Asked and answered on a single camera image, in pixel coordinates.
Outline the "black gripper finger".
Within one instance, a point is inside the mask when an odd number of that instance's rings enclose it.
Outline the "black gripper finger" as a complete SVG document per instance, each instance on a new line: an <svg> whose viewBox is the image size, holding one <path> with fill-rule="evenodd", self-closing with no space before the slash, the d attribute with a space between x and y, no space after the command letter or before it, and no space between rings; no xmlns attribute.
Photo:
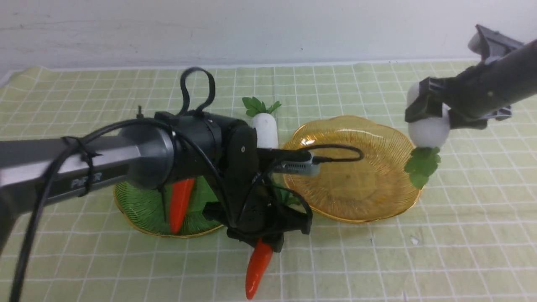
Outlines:
<svg viewBox="0 0 537 302"><path fill-rule="evenodd" d="M414 123L430 118L444 118L443 94L446 80L439 77L426 77L417 84L417 96L412 98L405 109L405 122Z"/></svg>
<svg viewBox="0 0 537 302"><path fill-rule="evenodd" d="M203 209L203 217L208 221L228 222L226 210L219 202L206 203Z"/></svg>
<svg viewBox="0 0 537 302"><path fill-rule="evenodd" d="M483 113L470 107L451 108L448 110L450 130L474 129L483 130L488 126L487 118Z"/></svg>
<svg viewBox="0 0 537 302"><path fill-rule="evenodd" d="M265 235L263 237L250 238L250 237L246 237L244 235L239 234L238 232L234 231L231 228L228 228L227 237L230 239L238 240L239 242L246 243L247 245L253 248L255 248L257 246L257 243L260 241L262 243L267 244L272 249L272 252L275 252L275 253L280 253L282 251L282 247L284 244L283 233Z"/></svg>

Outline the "black gripper body far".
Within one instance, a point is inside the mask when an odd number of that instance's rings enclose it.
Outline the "black gripper body far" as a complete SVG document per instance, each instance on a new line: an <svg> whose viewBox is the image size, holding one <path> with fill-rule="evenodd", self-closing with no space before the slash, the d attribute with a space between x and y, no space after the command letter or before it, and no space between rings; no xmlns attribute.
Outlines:
<svg viewBox="0 0 537 302"><path fill-rule="evenodd" d="M446 78L443 102L451 108L470 107L483 113L483 118L497 122L512 117L512 106L501 104L494 89L497 87L495 63L466 68L462 73Z"/></svg>

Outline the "black gripper body near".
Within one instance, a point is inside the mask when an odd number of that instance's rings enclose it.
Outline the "black gripper body near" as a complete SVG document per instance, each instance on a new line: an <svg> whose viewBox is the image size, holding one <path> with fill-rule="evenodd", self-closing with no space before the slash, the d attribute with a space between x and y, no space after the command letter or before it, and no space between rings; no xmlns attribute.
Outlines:
<svg viewBox="0 0 537 302"><path fill-rule="evenodd" d="M304 212L284 204L281 187L271 179L271 170L291 152L257 147L255 128L234 125L223 130L217 142L216 168L204 176L226 210L228 222L220 222L241 235L255 238L301 231L309 234L313 213L305 199L291 190Z"/></svg>

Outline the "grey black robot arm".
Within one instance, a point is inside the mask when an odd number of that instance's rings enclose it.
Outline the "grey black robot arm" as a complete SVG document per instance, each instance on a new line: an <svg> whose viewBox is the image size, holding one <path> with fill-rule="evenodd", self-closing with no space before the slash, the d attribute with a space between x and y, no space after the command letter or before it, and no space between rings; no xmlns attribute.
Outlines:
<svg viewBox="0 0 537 302"><path fill-rule="evenodd" d="M280 205L270 181L284 150L257 147L257 134L240 119L203 113L117 122L84 138L1 142L1 247L17 219L44 205L128 182L154 190L204 177L218 202L203 215L228 228L228 237L275 252L285 232L309 234L311 210Z"/></svg>

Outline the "dark robot arm far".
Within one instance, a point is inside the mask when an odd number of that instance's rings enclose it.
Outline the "dark robot arm far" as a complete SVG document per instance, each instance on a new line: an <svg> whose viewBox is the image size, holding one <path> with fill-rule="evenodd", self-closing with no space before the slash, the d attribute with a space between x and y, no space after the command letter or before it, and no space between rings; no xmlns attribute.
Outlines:
<svg viewBox="0 0 537 302"><path fill-rule="evenodd" d="M426 77L405 121L439 118L447 107L451 129L483 130L489 119L512 116L512 105L537 91L537 42L527 44L476 25L468 48L481 56L477 65L453 77Z"/></svg>

